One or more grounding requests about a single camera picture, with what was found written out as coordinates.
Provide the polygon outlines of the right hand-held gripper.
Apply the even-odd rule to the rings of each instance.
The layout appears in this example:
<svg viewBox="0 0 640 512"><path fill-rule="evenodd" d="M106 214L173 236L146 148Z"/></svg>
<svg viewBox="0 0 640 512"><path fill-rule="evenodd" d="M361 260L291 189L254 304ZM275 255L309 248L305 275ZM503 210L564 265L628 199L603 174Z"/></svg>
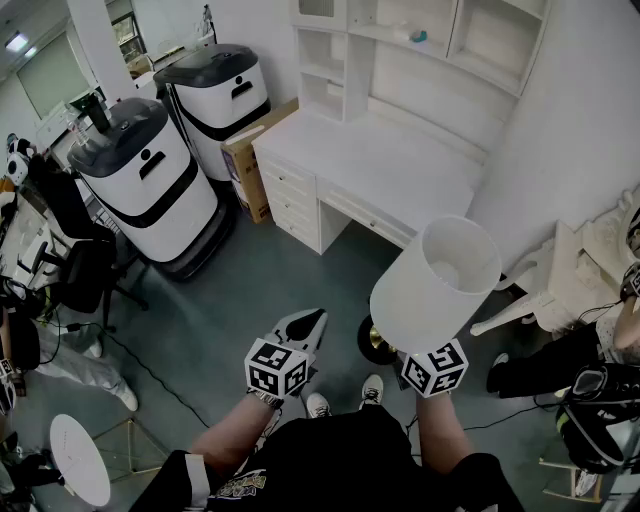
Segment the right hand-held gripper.
<svg viewBox="0 0 640 512"><path fill-rule="evenodd" d="M454 338L432 352L407 354L401 377L422 398L449 393L461 383L469 363Z"/></svg>

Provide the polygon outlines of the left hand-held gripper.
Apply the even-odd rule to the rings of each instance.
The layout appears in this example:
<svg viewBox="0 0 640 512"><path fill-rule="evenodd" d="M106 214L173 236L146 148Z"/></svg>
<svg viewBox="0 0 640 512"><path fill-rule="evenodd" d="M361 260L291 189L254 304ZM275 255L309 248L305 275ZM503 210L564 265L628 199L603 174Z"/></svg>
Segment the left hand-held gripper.
<svg viewBox="0 0 640 512"><path fill-rule="evenodd" d="M325 310L302 310L282 318L273 332L257 338L244 359L248 389L283 400L297 396L317 372L315 352L328 317Z"/></svg>

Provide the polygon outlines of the white table lamp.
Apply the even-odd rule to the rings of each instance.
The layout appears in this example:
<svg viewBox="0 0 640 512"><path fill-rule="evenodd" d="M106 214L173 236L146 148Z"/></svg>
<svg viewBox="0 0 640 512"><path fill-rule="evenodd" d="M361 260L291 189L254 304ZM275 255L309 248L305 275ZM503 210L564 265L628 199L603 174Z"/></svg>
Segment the white table lamp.
<svg viewBox="0 0 640 512"><path fill-rule="evenodd" d="M387 365L400 352L432 352L451 341L501 277L494 241L458 216L431 220L375 283L358 346Z"/></svg>

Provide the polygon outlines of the person's right forearm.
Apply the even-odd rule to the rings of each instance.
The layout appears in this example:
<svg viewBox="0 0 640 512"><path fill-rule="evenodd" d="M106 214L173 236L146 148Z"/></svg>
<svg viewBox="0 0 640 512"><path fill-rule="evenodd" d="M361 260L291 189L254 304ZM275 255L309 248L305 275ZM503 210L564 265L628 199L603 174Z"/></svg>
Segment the person's right forearm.
<svg viewBox="0 0 640 512"><path fill-rule="evenodd" d="M461 426L448 393L416 396L422 463L439 474L451 473L473 447Z"/></svg>

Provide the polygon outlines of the white desk hutch shelf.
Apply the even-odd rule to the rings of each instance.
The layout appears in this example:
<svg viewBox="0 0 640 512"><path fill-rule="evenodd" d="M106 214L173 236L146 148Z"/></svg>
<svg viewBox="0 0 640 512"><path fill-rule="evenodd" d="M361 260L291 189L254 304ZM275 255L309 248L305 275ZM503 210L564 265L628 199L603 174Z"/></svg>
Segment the white desk hutch shelf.
<svg viewBox="0 0 640 512"><path fill-rule="evenodd" d="M289 0L304 109L423 123L480 156L534 67L551 0ZM413 31L428 39L413 43Z"/></svg>

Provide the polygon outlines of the person's right white shoe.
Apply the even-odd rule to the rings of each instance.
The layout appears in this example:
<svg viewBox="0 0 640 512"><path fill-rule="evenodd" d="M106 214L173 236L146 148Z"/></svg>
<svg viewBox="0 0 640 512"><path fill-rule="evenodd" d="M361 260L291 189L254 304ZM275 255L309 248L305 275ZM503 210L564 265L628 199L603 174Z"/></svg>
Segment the person's right white shoe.
<svg viewBox="0 0 640 512"><path fill-rule="evenodd" d="M384 383L378 374L370 374L363 383L359 409L368 405L381 405Z"/></svg>

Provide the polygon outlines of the person's white shoe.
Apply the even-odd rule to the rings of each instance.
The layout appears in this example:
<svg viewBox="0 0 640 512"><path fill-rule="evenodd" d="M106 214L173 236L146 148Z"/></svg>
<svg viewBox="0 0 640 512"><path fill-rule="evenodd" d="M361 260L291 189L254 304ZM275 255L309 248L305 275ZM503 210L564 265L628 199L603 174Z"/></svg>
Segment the person's white shoe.
<svg viewBox="0 0 640 512"><path fill-rule="evenodd" d="M381 405L384 383L378 374L370 374L363 383L359 409L368 405Z"/></svg>
<svg viewBox="0 0 640 512"><path fill-rule="evenodd" d="M331 416L331 408L328 400L320 393L313 392L306 399L308 416L313 419Z"/></svg>

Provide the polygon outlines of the person's left white shoe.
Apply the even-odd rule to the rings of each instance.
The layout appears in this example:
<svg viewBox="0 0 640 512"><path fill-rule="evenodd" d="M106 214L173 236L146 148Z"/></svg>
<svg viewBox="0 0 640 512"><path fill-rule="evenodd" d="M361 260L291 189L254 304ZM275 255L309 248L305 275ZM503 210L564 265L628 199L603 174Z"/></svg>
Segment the person's left white shoe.
<svg viewBox="0 0 640 512"><path fill-rule="evenodd" d="M313 419L331 416L331 408L328 400L320 393L313 392L306 399L308 416Z"/></svg>

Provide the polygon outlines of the silver wristwatch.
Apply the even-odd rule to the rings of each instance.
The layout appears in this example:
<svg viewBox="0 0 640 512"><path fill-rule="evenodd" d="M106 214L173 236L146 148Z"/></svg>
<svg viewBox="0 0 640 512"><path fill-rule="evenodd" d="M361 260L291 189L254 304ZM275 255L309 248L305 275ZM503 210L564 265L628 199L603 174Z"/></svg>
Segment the silver wristwatch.
<svg viewBox="0 0 640 512"><path fill-rule="evenodd" d="M248 394L255 396L258 400L260 400L261 402L268 405L274 410L280 409L284 403L283 399L276 396L272 396L260 390L255 390L255 389L249 390Z"/></svg>

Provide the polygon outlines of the person's black clothing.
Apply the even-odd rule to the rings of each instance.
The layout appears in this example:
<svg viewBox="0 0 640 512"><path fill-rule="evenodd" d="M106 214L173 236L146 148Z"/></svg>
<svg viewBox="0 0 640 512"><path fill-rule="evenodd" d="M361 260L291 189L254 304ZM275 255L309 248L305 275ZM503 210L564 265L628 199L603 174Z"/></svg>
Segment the person's black clothing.
<svg viewBox="0 0 640 512"><path fill-rule="evenodd" d="M197 506L186 454L172 452L130 512L524 512L495 456L472 454L445 476L422 468L381 406L292 420L238 475L205 474Z"/></svg>

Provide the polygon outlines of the white ornate chair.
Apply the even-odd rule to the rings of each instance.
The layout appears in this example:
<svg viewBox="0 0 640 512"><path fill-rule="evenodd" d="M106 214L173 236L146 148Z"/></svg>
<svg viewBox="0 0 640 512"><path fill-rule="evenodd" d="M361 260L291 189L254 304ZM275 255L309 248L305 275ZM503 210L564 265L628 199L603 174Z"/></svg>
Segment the white ornate chair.
<svg viewBox="0 0 640 512"><path fill-rule="evenodd" d="M480 336L513 320L533 318L540 328L559 332L591 322L620 298L626 271L640 265L640 185L626 190L617 206L572 230L559 221L555 234L524 256L495 289L512 285L525 295L470 328Z"/></svg>

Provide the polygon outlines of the white and black service robot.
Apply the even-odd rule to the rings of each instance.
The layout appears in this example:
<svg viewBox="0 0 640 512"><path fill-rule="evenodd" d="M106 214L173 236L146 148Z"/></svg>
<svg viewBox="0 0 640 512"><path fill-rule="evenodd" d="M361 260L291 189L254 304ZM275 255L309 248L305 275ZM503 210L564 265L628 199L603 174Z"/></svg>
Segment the white and black service robot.
<svg viewBox="0 0 640 512"><path fill-rule="evenodd" d="M110 109L107 129L90 128L67 160L123 234L165 276L184 281L232 227L166 108L131 97Z"/></svg>
<svg viewBox="0 0 640 512"><path fill-rule="evenodd" d="M228 181L221 145L271 110L258 55L237 44L214 44L153 76L162 101L206 176Z"/></svg>

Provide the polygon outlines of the black office chair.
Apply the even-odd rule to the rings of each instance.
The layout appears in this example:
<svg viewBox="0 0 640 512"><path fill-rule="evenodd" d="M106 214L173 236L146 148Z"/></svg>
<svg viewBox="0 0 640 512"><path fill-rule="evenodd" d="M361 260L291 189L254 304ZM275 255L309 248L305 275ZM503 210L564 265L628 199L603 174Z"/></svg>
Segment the black office chair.
<svg viewBox="0 0 640 512"><path fill-rule="evenodd" d="M119 280L135 262L142 259L142 255L136 253L126 263L117 263L116 235L91 220L74 177L54 168L40 154L31 158L28 176L53 213L62 233L73 240L66 256L42 257L44 262L59 268L55 287L61 304L86 314L101 309L103 327L110 333L116 331L109 324L113 292L119 292L146 311L148 303L145 300L119 285Z"/></svg>

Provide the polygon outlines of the black bottle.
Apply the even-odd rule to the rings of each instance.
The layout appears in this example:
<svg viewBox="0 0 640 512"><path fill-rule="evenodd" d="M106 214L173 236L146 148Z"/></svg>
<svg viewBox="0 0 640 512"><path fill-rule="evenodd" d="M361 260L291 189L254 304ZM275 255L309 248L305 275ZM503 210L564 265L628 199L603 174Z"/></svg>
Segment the black bottle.
<svg viewBox="0 0 640 512"><path fill-rule="evenodd" d="M110 122L97 96L90 95L86 100L86 115L91 119L96 130L103 134L110 129Z"/></svg>

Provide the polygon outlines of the ceiling light panel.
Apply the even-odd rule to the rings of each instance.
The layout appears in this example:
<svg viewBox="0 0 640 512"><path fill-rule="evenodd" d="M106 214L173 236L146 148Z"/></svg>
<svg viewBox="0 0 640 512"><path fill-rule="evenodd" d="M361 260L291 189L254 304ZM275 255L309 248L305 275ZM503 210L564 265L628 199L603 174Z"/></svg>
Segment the ceiling light panel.
<svg viewBox="0 0 640 512"><path fill-rule="evenodd" d="M15 57L31 58L38 51L37 46L22 32L16 31L4 44L5 50Z"/></svg>

